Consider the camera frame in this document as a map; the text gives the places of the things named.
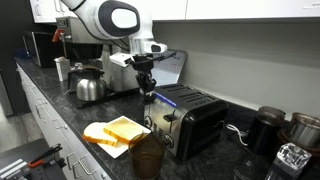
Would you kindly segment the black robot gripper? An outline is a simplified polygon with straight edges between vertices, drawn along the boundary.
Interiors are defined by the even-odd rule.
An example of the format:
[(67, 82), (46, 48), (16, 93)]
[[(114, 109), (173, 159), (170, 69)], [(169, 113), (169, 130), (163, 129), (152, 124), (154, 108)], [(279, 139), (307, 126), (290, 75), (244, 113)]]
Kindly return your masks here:
[(151, 92), (156, 85), (156, 80), (152, 78), (151, 73), (151, 70), (154, 68), (154, 62), (163, 61), (174, 55), (175, 53), (171, 53), (166, 56), (154, 57), (149, 54), (146, 56), (134, 56), (132, 60), (128, 61), (133, 69), (138, 72), (136, 80), (142, 93), (145, 94), (143, 100), (145, 104), (151, 104), (155, 100), (155, 95)]

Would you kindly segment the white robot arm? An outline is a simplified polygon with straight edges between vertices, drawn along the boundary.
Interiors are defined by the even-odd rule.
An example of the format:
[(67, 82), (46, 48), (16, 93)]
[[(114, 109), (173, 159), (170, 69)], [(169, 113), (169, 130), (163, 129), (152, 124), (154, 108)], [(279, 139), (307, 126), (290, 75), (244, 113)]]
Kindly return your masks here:
[(155, 99), (157, 81), (151, 70), (155, 61), (152, 54), (164, 53), (166, 44), (158, 43), (153, 36), (153, 18), (148, 0), (62, 0), (68, 9), (80, 19), (87, 32), (98, 40), (114, 40), (127, 37), (127, 53), (110, 55), (112, 63), (138, 72), (136, 80), (145, 105)]

